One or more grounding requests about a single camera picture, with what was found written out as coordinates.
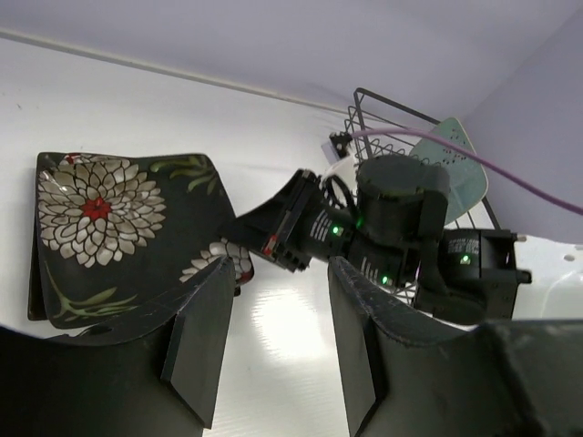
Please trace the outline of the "pale green plate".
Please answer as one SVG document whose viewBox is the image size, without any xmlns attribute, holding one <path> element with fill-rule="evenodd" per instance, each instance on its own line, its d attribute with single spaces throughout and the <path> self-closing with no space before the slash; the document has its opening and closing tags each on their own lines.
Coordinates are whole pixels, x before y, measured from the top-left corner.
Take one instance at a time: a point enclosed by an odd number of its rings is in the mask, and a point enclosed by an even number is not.
<svg viewBox="0 0 583 437">
<path fill-rule="evenodd" d="M 436 125 L 431 133 L 471 154 L 476 152 L 465 129 L 456 117 L 445 119 Z M 460 219 L 486 195 L 488 189 L 486 172 L 482 165 L 473 159 L 426 138 L 422 138 L 411 149 L 409 155 L 425 164 L 438 165 L 447 170 L 450 177 L 450 191 L 445 215 L 446 225 Z"/>
</svg>

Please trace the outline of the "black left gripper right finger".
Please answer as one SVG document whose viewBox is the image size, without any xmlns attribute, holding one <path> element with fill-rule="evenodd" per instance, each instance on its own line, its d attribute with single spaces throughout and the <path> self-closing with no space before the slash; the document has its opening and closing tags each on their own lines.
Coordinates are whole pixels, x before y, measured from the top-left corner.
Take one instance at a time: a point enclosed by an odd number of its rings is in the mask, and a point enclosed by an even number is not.
<svg viewBox="0 0 583 437">
<path fill-rule="evenodd" d="M 404 304 L 345 259 L 328 266 L 352 436 L 579 436 L 580 320 L 459 330 Z"/>
</svg>

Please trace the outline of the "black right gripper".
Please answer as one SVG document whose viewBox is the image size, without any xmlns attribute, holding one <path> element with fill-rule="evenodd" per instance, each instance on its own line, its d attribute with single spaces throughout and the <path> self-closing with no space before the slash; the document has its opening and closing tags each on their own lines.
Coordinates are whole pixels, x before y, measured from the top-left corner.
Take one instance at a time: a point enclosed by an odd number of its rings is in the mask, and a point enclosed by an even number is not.
<svg viewBox="0 0 583 437">
<path fill-rule="evenodd" d="M 359 211 L 338 175 L 299 169 L 272 198 L 218 228 L 218 235 L 289 271 L 347 251 Z"/>
</svg>

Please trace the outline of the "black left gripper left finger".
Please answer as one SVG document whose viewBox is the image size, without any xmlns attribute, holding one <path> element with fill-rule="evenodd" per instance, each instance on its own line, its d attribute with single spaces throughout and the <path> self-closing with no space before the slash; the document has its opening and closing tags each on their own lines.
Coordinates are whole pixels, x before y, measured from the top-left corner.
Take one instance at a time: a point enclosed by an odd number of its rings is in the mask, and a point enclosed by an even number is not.
<svg viewBox="0 0 583 437">
<path fill-rule="evenodd" d="M 1 330 L 4 436 L 200 436 L 213 423 L 236 288 L 222 257 L 76 336 Z"/>
</svg>

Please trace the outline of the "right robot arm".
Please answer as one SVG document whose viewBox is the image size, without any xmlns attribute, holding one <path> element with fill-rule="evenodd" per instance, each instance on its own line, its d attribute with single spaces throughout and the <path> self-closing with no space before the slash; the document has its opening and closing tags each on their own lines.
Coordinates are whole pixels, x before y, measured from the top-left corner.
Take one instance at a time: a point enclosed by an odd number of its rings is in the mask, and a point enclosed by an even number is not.
<svg viewBox="0 0 583 437">
<path fill-rule="evenodd" d="M 411 305 L 439 320 L 578 319 L 582 248 L 508 229 L 450 229 L 450 177 L 410 157 L 368 159 L 347 175 L 296 171 L 220 234 L 289 271 L 341 257 L 369 281 L 414 287 Z"/>
</svg>

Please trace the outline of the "wire dish rack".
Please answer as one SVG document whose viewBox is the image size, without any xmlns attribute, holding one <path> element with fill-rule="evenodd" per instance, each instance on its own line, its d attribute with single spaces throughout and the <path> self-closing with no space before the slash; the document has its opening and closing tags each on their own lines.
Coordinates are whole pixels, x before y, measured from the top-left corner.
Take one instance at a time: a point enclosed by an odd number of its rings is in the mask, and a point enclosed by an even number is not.
<svg viewBox="0 0 583 437">
<path fill-rule="evenodd" d="M 371 90 L 358 87 L 353 92 L 354 103 L 348 106 L 348 118 L 344 128 L 353 133 L 374 128 L 414 128 L 430 132 L 444 121 L 398 103 Z M 358 162 L 381 155 L 410 156 L 411 149 L 421 140 L 405 134 L 382 134 L 359 137 L 353 142 L 353 152 Z M 448 229 L 474 228 L 499 229 L 500 225 L 486 195 Z"/>
</svg>

